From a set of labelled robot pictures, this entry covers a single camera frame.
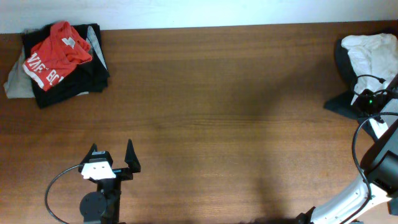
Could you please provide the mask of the white t-shirt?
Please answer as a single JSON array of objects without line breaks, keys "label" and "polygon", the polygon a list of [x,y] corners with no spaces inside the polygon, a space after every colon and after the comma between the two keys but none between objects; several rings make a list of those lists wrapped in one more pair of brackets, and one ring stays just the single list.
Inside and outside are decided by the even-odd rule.
[{"label": "white t-shirt", "polygon": [[393,34],[349,35],[339,46],[348,51],[358,82],[356,93],[397,86],[397,37]]}]

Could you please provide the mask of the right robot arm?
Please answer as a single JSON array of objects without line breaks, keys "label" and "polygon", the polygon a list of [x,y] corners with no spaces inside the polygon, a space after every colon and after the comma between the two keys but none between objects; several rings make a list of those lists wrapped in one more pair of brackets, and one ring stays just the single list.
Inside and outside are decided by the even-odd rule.
[{"label": "right robot arm", "polygon": [[[358,176],[342,192],[319,207],[298,215],[293,222],[305,223],[357,223],[357,218],[382,203],[387,203],[389,213],[397,215],[397,100],[391,100],[384,109],[368,116],[353,135],[351,153]],[[362,127],[372,119],[381,118],[387,129],[366,151],[359,161],[356,143]]]}]

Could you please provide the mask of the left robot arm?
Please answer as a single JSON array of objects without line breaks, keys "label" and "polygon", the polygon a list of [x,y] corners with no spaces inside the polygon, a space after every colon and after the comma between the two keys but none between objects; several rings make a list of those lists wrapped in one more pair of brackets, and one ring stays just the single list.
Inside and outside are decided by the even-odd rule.
[{"label": "left robot arm", "polygon": [[80,202],[84,223],[119,223],[121,183],[140,173],[141,165],[131,140],[127,142],[124,162],[126,167],[113,168],[113,158],[108,151],[99,151],[93,144],[80,162],[79,173],[96,184],[96,190],[86,194]]}]

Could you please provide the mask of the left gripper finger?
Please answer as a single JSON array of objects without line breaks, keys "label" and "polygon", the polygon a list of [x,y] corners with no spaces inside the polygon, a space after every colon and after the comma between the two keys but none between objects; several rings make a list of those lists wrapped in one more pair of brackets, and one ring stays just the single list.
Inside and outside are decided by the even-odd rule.
[{"label": "left gripper finger", "polygon": [[83,158],[83,160],[80,162],[80,165],[84,165],[86,163],[89,162],[89,160],[91,159],[92,153],[97,152],[98,148],[96,144],[93,144],[90,147],[90,150],[88,151],[88,153],[86,154],[86,156]]},{"label": "left gripper finger", "polygon": [[141,171],[141,165],[134,151],[134,146],[131,139],[129,139],[127,142],[124,161],[132,173],[139,173]]}]

